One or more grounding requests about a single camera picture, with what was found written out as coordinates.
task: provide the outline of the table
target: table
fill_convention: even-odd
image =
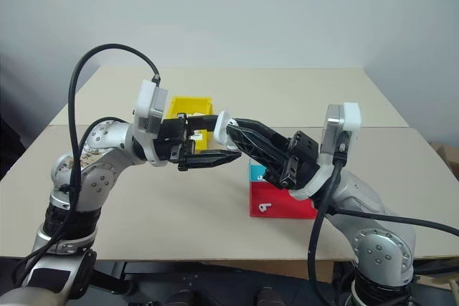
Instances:
[[[77,94],[78,132],[97,117],[132,118],[138,86],[148,76],[141,67],[101,67]],[[212,95],[216,112],[261,120],[284,135],[301,129],[315,140],[329,103],[359,102],[364,127],[349,169],[393,211],[459,227],[459,183],[363,70],[163,69],[162,78],[169,97]],[[70,150],[65,111],[0,183],[0,256],[30,252],[52,187],[50,168]],[[114,260],[304,260],[312,221],[250,218],[248,202],[247,157],[186,173],[172,164],[128,168],[104,205],[94,248],[99,259]],[[459,255],[459,239],[415,231],[417,258]],[[344,236],[325,221],[317,259],[353,257]]]

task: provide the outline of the white wall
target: white wall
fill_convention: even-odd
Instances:
[[[363,66],[428,140],[459,145],[459,0],[0,0],[1,112],[32,140],[79,57],[164,66]],[[132,64],[121,53],[100,64]]]

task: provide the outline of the yellow box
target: yellow box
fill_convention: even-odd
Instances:
[[[188,116],[194,114],[212,115],[212,98],[210,97],[188,97],[176,96],[169,104],[166,118],[176,118],[179,113],[186,113]],[[196,151],[207,149],[207,141],[212,138],[212,133],[207,130],[195,130],[193,140],[196,142]]]

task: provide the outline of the cardboard box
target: cardboard box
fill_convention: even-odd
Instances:
[[[430,143],[459,181],[459,147]]]

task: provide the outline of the red block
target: red block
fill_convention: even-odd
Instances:
[[[250,216],[315,219],[316,215],[310,199],[297,201],[287,190],[279,190],[268,182],[250,182]]]

